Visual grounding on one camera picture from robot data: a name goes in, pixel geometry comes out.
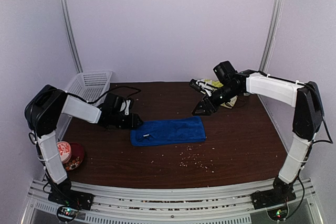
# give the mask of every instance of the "metal pole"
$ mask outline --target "metal pole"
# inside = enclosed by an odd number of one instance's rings
[[[271,22],[268,30],[268,36],[265,44],[265,49],[263,53],[263,57],[261,59],[259,70],[261,71],[267,71],[268,68],[268,62],[270,59],[270,54],[272,52],[272,47],[274,45],[274,36],[276,29],[278,27],[281,8],[282,8],[282,2],[283,0],[274,0],[274,6],[273,6],[273,12],[271,17]]]
[[[77,73],[81,73],[83,72],[83,67],[80,63],[74,34],[72,32],[67,0],[60,0],[60,1],[62,5],[63,16],[64,16],[64,21],[65,21],[65,26],[66,26],[66,31],[67,31],[67,36],[68,36],[72,58],[74,60]]]

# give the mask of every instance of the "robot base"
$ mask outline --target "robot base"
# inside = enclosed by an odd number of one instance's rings
[[[257,191],[251,194],[252,203],[254,209],[260,209],[265,207],[273,207],[279,204],[283,204],[286,201],[292,201],[296,199],[294,191],[289,191],[281,198],[275,197],[274,189],[266,191]]]
[[[79,203],[81,209],[83,209],[83,210],[90,210],[91,209],[91,205],[92,205],[92,202],[93,202],[93,197],[94,197],[93,194],[71,190],[70,198],[78,200],[78,203]],[[57,193],[50,193],[49,196],[48,196],[48,200],[52,201],[52,202],[55,202],[55,203],[58,203],[60,205],[69,205],[69,207],[73,208],[73,209],[78,208],[77,202],[74,202],[72,204],[66,204],[64,199],[62,197],[59,197],[57,195]]]

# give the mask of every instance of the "yellow cloth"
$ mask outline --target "yellow cloth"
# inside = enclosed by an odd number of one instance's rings
[[[220,83],[220,81],[213,81],[213,80],[210,80],[210,79],[202,79],[201,81],[204,81],[214,87],[217,87],[217,88],[220,88],[223,86],[223,84]],[[229,102],[226,102],[226,103],[223,103],[221,104],[221,106],[223,107],[226,107],[228,109],[232,109],[232,107],[235,105],[237,101],[237,96],[231,98],[231,100]]]

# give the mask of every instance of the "white wall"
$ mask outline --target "white wall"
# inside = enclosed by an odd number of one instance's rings
[[[257,69],[273,0],[68,0],[85,71],[113,70],[113,81],[190,81],[215,77],[230,60]]]
[[[336,2],[285,0],[268,72],[291,80],[319,85],[329,130],[336,141]],[[294,110],[264,99],[281,136],[290,147]],[[325,131],[317,139],[326,139]],[[311,177],[328,223],[336,223],[336,146],[314,146],[304,177]]]
[[[59,0],[0,0],[0,220],[17,223],[32,178],[43,170],[24,118],[45,85],[76,74]]]

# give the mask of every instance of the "aluminum frame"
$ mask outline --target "aluminum frame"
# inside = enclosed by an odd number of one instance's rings
[[[64,22],[65,22],[65,27],[67,30],[67,37],[69,41],[69,46],[73,58],[73,62],[76,67],[77,73],[83,72],[83,67],[80,63],[80,59],[78,56],[78,51],[75,43],[75,38],[74,38],[74,33],[72,31],[72,26],[71,26],[71,21],[70,21],[70,16],[69,16],[69,9],[68,9],[68,3],[67,0],[60,0],[61,5],[62,5],[62,11],[63,11],[63,17],[64,17]]]
[[[91,220],[98,218],[102,221],[105,219],[141,223],[209,223],[265,211],[265,209],[254,210],[250,194],[257,190],[271,189],[272,182],[273,179],[269,179],[238,185],[191,189],[130,189],[74,182],[72,188],[94,194],[91,210],[82,210],[77,217],[81,222],[96,223]],[[30,223],[34,209],[51,214],[56,212],[58,205],[49,202],[48,194],[43,192],[45,183],[46,181],[33,181],[21,224]],[[323,224],[313,185],[309,179],[304,180],[303,184],[314,222]],[[302,197],[302,187],[298,182],[295,183],[294,190],[297,194],[295,201],[298,202]]]
[[[263,57],[261,59],[260,67],[259,67],[259,70],[261,71],[267,71],[267,68],[268,68],[270,56],[271,56],[273,45],[275,42],[274,37],[275,37],[276,29],[278,27],[279,20],[280,20],[280,14],[282,10],[283,1],[284,0],[274,0],[272,17],[271,17],[269,30],[268,30],[268,36],[266,39],[264,53],[262,55]]]

